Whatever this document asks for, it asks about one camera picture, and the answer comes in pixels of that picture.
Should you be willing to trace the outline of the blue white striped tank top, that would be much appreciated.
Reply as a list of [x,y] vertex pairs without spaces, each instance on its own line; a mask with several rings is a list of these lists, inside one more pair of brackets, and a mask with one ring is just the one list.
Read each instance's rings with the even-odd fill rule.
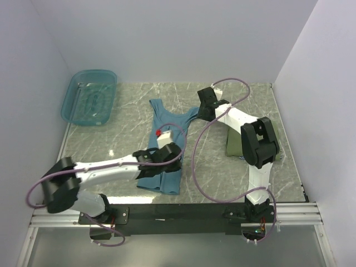
[[[243,156],[243,153],[240,151],[240,152],[237,152],[236,153],[236,156],[241,159],[241,160],[245,160],[245,157]],[[276,155],[276,158],[275,158],[275,161],[281,161],[283,159],[283,153],[282,152],[279,152],[277,155]]]

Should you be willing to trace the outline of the olive green tank top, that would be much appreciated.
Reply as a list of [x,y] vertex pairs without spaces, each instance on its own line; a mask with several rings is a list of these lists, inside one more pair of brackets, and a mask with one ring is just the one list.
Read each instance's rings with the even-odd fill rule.
[[[280,144],[280,138],[279,138],[279,131],[278,131],[278,126],[275,121],[272,121],[272,125],[276,134],[276,138],[280,147],[279,152],[282,152],[282,146]],[[228,157],[237,157],[236,153],[237,152],[243,152],[242,150],[242,142],[241,142],[241,135],[235,131],[232,128],[228,129],[228,136],[226,140],[226,156]]]

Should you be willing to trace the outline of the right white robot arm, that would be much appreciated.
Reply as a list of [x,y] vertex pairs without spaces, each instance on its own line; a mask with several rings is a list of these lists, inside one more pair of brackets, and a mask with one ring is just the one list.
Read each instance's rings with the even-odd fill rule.
[[218,99],[217,90],[207,87],[197,92],[200,107],[197,118],[219,121],[240,134],[243,157],[249,164],[248,194],[245,196],[244,216],[256,222],[272,212],[269,187],[270,172],[280,151],[271,120],[257,118]]

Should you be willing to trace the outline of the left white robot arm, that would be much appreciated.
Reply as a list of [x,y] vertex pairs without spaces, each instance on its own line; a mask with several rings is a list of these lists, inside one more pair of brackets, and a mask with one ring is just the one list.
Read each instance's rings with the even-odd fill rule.
[[139,150],[117,160],[74,163],[59,160],[44,176],[41,186],[44,204],[50,214],[72,209],[87,214],[96,222],[109,221],[112,207],[104,194],[87,189],[117,180],[137,180],[181,169],[180,147],[171,142],[161,148]]

